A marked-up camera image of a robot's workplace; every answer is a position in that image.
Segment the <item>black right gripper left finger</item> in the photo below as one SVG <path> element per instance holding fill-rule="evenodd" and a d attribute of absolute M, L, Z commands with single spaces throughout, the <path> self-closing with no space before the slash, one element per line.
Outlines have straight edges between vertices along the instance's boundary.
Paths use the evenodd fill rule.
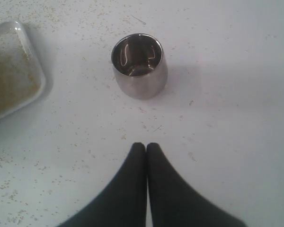
<path fill-rule="evenodd" d="M 63 227 L 144 227 L 147 209 L 145 146 L 136 142 L 110 183 Z"/>

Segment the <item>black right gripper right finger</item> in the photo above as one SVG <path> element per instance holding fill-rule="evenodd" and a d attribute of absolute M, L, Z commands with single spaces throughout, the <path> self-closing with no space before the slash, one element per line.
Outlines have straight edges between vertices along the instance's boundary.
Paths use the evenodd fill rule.
<path fill-rule="evenodd" d="M 152 224 L 155 227 L 244 227 L 194 190 L 157 143 L 146 149 Z"/>

